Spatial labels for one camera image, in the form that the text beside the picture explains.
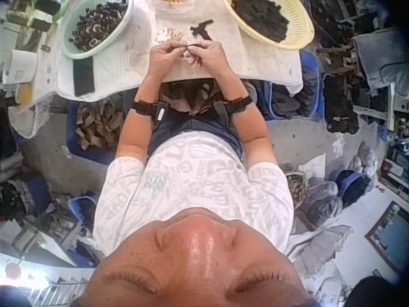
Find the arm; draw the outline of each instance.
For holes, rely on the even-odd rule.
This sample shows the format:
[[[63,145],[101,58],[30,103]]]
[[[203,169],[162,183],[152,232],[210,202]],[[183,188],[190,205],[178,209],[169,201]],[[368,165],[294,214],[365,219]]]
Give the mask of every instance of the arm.
[[[156,103],[163,79],[172,69],[173,63],[185,51],[179,43],[165,42],[150,52],[148,73],[135,96],[135,102]],[[135,157],[146,162],[151,140],[153,120],[150,116],[137,114],[131,109],[123,126],[116,157]]]
[[[188,47],[188,50],[202,58],[203,65],[215,77],[224,98],[232,101],[247,97],[249,94],[230,68],[221,44],[207,41],[201,44],[202,48]],[[260,162],[277,164],[266,123],[254,103],[244,112],[234,114],[232,121],[243,143],[248,168]]]

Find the white t-shirt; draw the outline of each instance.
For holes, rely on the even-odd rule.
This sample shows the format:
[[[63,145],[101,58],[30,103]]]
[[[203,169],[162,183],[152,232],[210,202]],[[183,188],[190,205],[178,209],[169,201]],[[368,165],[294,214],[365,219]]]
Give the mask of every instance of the white t-shirt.
[[[293,201],[277,165],[264,162],[247,171],[224,140],[195,131],[166,141],[146,166],[132,157],[112,162],[93,235],[109,255],[140,227],[192,207],[247,223],[279,251],[293,224]]]

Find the black pieces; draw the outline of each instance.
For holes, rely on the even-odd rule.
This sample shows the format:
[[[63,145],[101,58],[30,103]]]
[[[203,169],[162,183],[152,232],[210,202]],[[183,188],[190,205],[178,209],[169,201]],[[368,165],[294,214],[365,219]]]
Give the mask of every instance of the black pieces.
[[[200,35],[203,37],[204,40],[212,40],[212,38],[210,38],[209,34],[206,31],[206,26],[213,23],[214,23],[213,19],[200,22],[198,27],[190,27],[190,30],[192,31],[193,36]]]
[[[259,34],[277,43],[287,37],[289,21],[281,15],[281,6],[269,0],[233,0],[237,15]]]

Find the mobile phone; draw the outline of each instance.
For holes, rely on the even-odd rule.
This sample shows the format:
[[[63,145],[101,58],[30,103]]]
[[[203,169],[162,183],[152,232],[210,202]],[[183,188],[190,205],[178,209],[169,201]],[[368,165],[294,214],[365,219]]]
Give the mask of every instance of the mobile phone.
[[[75,59],[72,65],[75,96],[93,93],[95,91],[93,58]]]

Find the hand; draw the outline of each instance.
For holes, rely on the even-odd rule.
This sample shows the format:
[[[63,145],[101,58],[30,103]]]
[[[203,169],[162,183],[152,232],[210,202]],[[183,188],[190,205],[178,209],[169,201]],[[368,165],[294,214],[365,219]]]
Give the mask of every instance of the hand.
[[[186,51],[186,45],[180,42],[167,41],[154,46],[150,52],[150,63],[147,77],[162,82],[171,71],[173,63]]]
[[[219,80],[225,74],[233,73],[221,43],[204,40],[199,44],[200,47],[189,46],[187,50],[201,58],[205,69],[216,80]]]

